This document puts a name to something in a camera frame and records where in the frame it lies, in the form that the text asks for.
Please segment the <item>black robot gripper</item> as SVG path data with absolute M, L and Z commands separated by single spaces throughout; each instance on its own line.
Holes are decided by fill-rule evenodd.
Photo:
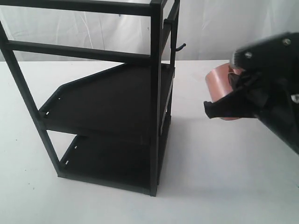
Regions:
M 257 118 L 299 152 L 299 34 L 286 32 L 237 49 L 238 89 L 204 102 L 210 118 Z

